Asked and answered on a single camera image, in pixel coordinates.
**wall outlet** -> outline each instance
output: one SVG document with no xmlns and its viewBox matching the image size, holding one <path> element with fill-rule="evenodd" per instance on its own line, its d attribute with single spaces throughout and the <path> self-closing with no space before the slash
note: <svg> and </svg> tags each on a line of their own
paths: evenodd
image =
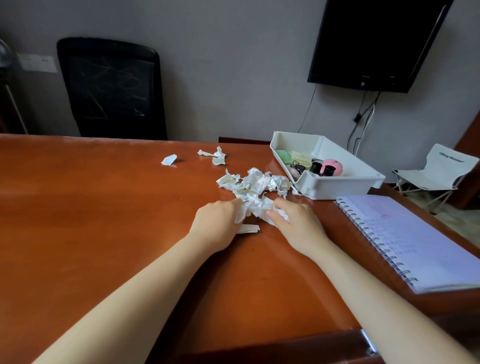
<svg viewBox="0 0 480 364">
<path fill-rule="evenodd" d="M 57 66 L 52 56 L 17 53 L 18 61 L 25 71 L 57 73 Z"/>
</svg>

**notebook page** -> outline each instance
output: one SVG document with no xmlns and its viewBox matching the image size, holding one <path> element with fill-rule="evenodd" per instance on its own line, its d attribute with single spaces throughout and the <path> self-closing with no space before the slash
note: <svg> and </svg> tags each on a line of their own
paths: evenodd
<svg viewBox="0 0 480 364">
<path fill-rule="evenodd" d="M 343 197 L 357 217 L 418 281 L 418 291 L 480 286 L 480 260 L 386 196 Z"/>
</svg>

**chair backrest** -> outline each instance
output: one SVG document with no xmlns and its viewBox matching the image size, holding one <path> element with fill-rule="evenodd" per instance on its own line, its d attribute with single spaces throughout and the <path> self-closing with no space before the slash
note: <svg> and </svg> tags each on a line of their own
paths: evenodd
<svg viewBox="0 0 480 364">
<path fill-rule="evenodd" d="M 58 41 L 57 53 L 81 136 L 167 140 L 154 49 L 72 37 Z"/>
<path fill-rule="evenodd" d="M 453 186 L 457 178 L 470 172 L 479 159 L 435 144 L 427 155 L 425 177 L 443 186 Z"/>
</svg>

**wooden table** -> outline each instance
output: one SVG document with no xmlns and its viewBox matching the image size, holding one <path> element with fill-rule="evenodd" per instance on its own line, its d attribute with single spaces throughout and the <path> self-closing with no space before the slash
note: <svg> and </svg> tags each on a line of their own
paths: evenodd
<svg viewBox="0 0 480 364">
<path fill-rule="evenodd" d="M 197 154 L 215 148 L 0 136 L 0 362 L 30 363 L 182 238 L 199 207 L 232 199 L 215 182 L 225 167 Z M 282 174 L 268 146 L 222 148 L 232 173 L 257 167 Z M 177 162 L 162 166 L 171 154 Z M 393 197 L 480 256 L 390 187 L 372 192 Z M 415 295 L 332 201 L 288 197 L 310 205 L 336 244 L 454 336 L 480 333 L 480 290 Z M 381 362 L 368 357 L 358 322 L 323 272 L 275 227 L 259 225 L 259 233 L 236 237 L 202 266 L 148 362 Z"/>
</svg>

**yellow sticky note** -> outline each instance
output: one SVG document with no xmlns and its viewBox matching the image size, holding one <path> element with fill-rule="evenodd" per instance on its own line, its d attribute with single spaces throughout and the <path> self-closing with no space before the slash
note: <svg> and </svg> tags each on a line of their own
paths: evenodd
<svg viewBox="0 0 480 364">
<path fill-rule="evenodd" d="M 301 164 L 310 169 L 312 166 L 312 157 L 306 156 L 305 154 L 292 151 L 292 163 L 293 164 Z"/>
</svg>

